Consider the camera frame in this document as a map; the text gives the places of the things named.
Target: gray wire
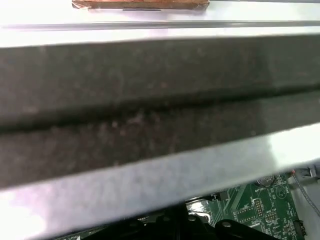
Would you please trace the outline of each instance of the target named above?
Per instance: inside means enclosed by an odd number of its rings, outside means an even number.
[[[296,184],[298,185],[299,189],[301,190],[305,200],[310,204],[310,206],[314,209],[315,213],[320,217],[320,210],[319,208],[314,204],[314,202],[311,200],[311,198],[309,197],[309,195],[307,194],[306,190],[304,189],[304,187],[301,185],[300,181],[298,180],[296,174],[294,173],[293,178],[296,182]]]

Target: motherboard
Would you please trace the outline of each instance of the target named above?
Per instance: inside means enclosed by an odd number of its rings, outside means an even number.
[[[277,239],[305,239],[286,174],[224,189],[212,196],[213,200],[189,203],[189,212],[205,217],[212,226],[231,219]]]

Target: shiny metal edge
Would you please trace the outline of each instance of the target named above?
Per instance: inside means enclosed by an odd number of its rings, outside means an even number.
[[[290,170],[320,158],[320,123],[0,192],[1,236],[92,227]]]
[[[319,35],[320,26],[113,29],[82,31],[2,31],[0,48],[99,44],[146,40]]]
[[[0,8],[0,48],[310,35],[320,33],[319,13],[320,3],[211,1],[206,11],[123,11],[75,9],[68,0],[15,0]]]
[[[18,26],[74,25],[81,30],[82,25],[126,23],[184,23],[184,27],[198,22],[270,22],[320,21],[319,3],[296,2],[250,2],[250,1],[211,1],[205,11],[199,10],[160,10],[124,11],[122,9],[75,9],[69,0],[6,1],[0,8],[0,28],[17,29]]]

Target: wooden block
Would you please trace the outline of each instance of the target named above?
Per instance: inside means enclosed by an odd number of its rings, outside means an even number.
[[[209,0],[72,0],[78,9],[194,9],[205,10]]]

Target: green circuit board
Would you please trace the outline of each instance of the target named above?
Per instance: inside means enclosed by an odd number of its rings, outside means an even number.
[[[227,199],[201,200],[187,205],[190,212],[208,214],[214,226],[223,219],[235,220],[281,240],[304,240],[298,235],[295,204],[285,174],[274,176],[269,187],[255,183],[225,189]]]

